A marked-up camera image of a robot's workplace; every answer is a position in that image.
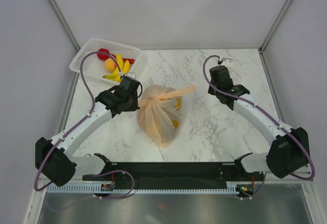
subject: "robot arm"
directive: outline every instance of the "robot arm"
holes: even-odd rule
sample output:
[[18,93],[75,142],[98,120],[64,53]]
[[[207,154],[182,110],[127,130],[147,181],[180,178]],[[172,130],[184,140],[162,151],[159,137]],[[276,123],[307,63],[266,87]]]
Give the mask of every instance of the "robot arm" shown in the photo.
[[101,92],[95,99],[93,112],[81,117],[77,123],[53,136],[50,140],[40,138],[35,144],[35,166],[40,168],[50,149],[60,140],[46,161],[42,173],[57,186],[63,186],[72,177],[99,174],[107,159],[101,154],[90,157],[73,157],[77,148],[99,126],[121,112],[136,111],[137,89],[140,82],[124,77],[118,86]]
[[246,172],[272,172],[279,178],[293,173],[301,167],[307,165],[308,160],[302,150],[285,133],[290,132],[309,154],[308,134],[303,128],[293,129],[291,126],[278,119],[277,126],[266,114],[256,108],[257,102],[243,85],[234,85],[225,66],[216,66],[210,69],[211,84],[224,93],[215,91],[211,86],[208,93],[215,95],[222,104],[226,104],[230,109],[236,111],[247,119],[268,141],[270,150],[263,154],[248,154],[240,157],[242,167]]

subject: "table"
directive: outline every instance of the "table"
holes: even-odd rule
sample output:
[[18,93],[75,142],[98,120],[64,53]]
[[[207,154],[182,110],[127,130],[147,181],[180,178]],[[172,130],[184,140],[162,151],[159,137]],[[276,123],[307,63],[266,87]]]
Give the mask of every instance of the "table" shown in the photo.
[[[195,91],[183,97],[184,120],[176,138],[168,148],[160,148],[139,127],[136,112],[126,112],[99,127],[74,156],[101,153],[116,162],[190,162],[232,161],[248,152],[267,152],[267,141],[247,120],[207,94],[202,64],[213,54],[232,58],[229,72],[234,83],[244,85],[260,105],[277,116],[257,49],[143,51],[147,65],[136,78],[145,89],[152,84],[175,89],[196,86]],[[207,73],[215,65],[214,60],[209,61]],[[92,78],[87,78],[87,83],[94,96],[110,87]],[[79,77],[67,125],[85,114],[90,105]]]

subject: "translucent plastic bag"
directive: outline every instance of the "translucent plastic bag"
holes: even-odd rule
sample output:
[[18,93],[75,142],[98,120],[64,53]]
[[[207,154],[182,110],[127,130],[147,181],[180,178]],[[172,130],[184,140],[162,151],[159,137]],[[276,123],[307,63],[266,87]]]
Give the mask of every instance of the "translucent plastic bag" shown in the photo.
[[137,120],[159,146],[167,147],[175,138],[181,123],[181,96],[194,89],[194,85],[183,90],[151,85],[144,91],[138,103]]

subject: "banana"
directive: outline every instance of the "banana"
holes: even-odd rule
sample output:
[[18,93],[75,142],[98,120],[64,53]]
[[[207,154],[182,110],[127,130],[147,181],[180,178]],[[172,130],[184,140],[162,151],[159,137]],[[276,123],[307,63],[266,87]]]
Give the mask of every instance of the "banana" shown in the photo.
[[123,67],[123,73],[127,74],[129,70],[131,69],[131,64],[128,60],[125,61],[124,67]]
[[105,79],[108,79],[108,80],[116,81],[116,82],[120,82],[122,80],[119,75],[116,77],[110,77],[110,75],[103,75],[102,77]]
[[[119,65],[119,67],[122,70],[123,67],[124,67],[124,61],[123,61],[123,58],[122,58],[121,54],[117,53],[116,59],[117,59],[117,63]],[[119,76],[119,69],[118,69],[118,67],[116,67],[115,70],[110,75],[108,75],[108,76],[109,76],[109,79]]]

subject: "orange bag handle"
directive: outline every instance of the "orange bag handle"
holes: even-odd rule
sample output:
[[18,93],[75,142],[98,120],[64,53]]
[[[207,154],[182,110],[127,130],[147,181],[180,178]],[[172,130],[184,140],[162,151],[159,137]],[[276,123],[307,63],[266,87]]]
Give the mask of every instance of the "orange bag handle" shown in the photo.
[[[166,100],[166,99],[169,99],[169,98],[178,97],[178,96],[181,96],[181,95],[188,94],[188,93],[190,93],[194,89],[195,89],[195,86],[194,85],[191,85],[190,87],[188,87],[186,89],[173,90],[173,91],[170,91],[170,92],[161,94],[158,97],[156,97],[156,99]],[[139,107],[145,107],[148,104],[148,102],[151,101],[151,100],[153,100],[153,98],[148,98],[146,100],[141,100],[138,103],[138,106]]]

